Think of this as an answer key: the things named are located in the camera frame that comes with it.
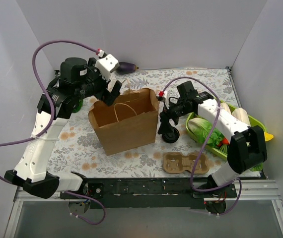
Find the brown paper bag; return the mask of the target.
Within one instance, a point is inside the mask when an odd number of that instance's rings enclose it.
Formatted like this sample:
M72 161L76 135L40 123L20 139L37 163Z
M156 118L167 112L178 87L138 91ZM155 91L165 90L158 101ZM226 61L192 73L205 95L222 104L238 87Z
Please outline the brown paper bag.
M107 156L155 142L159 101L149 88L128 89L111 106L96 101L88 120Z

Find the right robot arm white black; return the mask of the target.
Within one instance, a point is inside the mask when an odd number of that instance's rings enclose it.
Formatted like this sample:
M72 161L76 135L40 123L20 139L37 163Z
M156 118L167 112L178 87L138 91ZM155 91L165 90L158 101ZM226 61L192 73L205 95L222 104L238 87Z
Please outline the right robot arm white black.
M221 108L220 99L212 89L199 93L192 81L193 78L186 77L186 82L177 86L180 97L176 103L169 101L165 90L159 92L157 99L164 106L159 114L158 134L167 143L176 142L179 133L170 121L178 124L179 117L196 113L211 122L212 129L217 128L225 136L229 142L226 163L208 177L207 183L193 188L196 192L208 192L218 197L225 192L226 186L239 179L240 174L267 160L264 130L258 125L249 126L236 119Z

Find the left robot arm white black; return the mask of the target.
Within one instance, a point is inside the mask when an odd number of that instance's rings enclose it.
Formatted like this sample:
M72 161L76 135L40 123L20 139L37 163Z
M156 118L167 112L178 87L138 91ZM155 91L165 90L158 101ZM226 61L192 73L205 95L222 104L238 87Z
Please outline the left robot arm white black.
M48 161L62 129L83 99L94 96L111 106L120 95L120 81L108 91L111 73L118 67L118 60L111 54L62 62L60 74L39 100L31 141L15 168L5 172L5 179L40 198L49 198L56 191L71 191L75 197L84 198L88 194L85 176L76 172L53 175L47 171Z

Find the stack of black lids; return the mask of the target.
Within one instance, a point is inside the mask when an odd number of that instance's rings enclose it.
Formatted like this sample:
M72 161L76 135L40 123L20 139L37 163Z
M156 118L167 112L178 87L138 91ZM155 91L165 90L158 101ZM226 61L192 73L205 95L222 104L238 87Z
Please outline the stack of black lids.
M162 134L163 141L169 144L175 143L179 139L179 137L180 137L179 130L176 129L175 127L173 128L172 132Z

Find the green bok choy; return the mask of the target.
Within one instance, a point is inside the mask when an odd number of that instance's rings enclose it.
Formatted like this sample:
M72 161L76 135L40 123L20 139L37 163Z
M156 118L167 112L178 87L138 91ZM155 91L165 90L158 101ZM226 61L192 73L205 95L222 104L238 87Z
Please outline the green bok choy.
M79 112L80 109L82 108L82 105L83 105L83 100L79 100L79 101L74 105L72 112L73 112L73 113Z

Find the green leafy lettuce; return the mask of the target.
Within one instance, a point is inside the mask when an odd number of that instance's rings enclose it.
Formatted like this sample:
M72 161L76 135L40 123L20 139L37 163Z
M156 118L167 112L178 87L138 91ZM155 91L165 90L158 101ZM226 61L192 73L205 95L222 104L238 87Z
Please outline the green leafy lettuce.
M202 119L198 117L190 119L187 125L188 125L188 129L195 135L195 137L198 139L200 143L205 142L212 128L212 123L210 123L206 119ZM214 128L211 136L207 141L207 145L216 147L221 143L223 139L224 139L223 134L217 128Z

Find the purple eggplant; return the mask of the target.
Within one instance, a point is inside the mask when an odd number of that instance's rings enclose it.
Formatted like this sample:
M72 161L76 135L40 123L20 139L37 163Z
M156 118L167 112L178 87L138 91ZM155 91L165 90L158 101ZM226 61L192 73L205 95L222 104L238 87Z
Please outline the purple eggplant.
M116 69L116 72L120 75L134 73L139 69L139 67L133 63L128 62L119 62L119 67Z

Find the red chili pepper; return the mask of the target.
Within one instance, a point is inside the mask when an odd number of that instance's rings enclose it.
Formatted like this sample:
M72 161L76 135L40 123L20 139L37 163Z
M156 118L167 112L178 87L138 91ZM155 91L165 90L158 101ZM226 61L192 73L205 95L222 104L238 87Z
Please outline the red chili pepper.
M226 138L224 138L224 139L218 144L218 147L221 147L223 144L225 144L225 145L228 145L228 144L229 144L229 142L228 142L228 140L227 140Z

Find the napa cabbage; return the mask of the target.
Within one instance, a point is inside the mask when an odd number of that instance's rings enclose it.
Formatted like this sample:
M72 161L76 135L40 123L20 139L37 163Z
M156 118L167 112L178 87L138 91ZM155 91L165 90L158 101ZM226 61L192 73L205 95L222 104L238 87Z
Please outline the napa cabbage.
M239 121L247 124L247 125L251 125L250 121L249 121L249 117L247 112L243 109L243 108L236 108L233 112L232 115L238 119Z

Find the yellow pepper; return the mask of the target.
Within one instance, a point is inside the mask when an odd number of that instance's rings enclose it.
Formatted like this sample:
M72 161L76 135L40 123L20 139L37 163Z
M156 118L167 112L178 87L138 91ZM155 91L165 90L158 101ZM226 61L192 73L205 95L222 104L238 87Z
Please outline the yellow pepper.
M264 138L265 138L265 141L268 142L272 140L274 136L272 134L269 134L268 132L264 132Z

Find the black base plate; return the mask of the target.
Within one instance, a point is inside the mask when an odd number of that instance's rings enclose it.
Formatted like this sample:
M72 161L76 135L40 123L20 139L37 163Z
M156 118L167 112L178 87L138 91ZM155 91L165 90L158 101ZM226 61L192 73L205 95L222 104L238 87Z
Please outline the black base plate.
M89 178L78 193L100 201L105 208L204 209L204 199L215 198L197 193L189 178Z

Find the aluminium frame rail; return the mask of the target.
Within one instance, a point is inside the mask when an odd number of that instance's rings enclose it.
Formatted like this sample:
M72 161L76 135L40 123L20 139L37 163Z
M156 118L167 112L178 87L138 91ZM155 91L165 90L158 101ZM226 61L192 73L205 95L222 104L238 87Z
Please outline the aluminium frame rail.
M204 199L204 205L212 203ZM236 183L222 200L229 213L204 209L105 208L60 192L41 199L19 189L7 238L283 238L283 203L274 180Z

